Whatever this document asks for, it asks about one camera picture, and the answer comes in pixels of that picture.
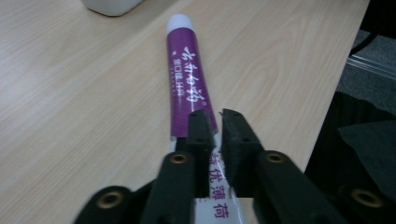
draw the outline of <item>screw hole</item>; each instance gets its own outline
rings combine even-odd
[[[98,199],[96,204],[103,209],[109,209],[122,203],[123,195],[118,191],[110,191]]]
[[[379,208],[383,205],[381,199],[368,190],[353,189],[351,196],[356,202],[368,207]]]
[[[279,154],[275,154],[275,153],[269,153],[265,156],[265,159],[267,159],[270,162],[273,163],[281,163],[283,161],[285,161],[285,159],[279,155]]]
[[[175,156],[171,157],[171,162],[175,164],[185,163],[189,158],[182,154],[176,154]]]

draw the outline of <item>wood grain surface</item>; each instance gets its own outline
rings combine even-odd
[[[145,0],[109,18],[78,0],[2,0],[0,223],[71,223],[97,190],[155,178],[170,152],[166,23],[179,12],[213,108],[243,113],[303,170],[368,2]]]

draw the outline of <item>white tube cap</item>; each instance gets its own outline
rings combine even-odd
[[[189,28],[194,31],[190,18],[184,14],[175,14],[169,19],[167,26],[168,34],[178,28]]]

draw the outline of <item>floor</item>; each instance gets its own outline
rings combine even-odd
[[[368,34],[359,31],[355,45]],[[349,57],[337,90],[396,116],[396,39],[379,35],[365,49]]]

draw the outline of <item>toothpaste tube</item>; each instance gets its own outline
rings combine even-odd
[[[175,149],[178,137],[187,137],[189,114],[200,109],[209,115],[216,144],[209,160],[210,197],[195,199],[195,223],[245,223],[240,202],[224,176],[224,164],[219,154],[220,135],[191,20],[182,14],[172,16],[167,33],[171,83],[171,148]]]

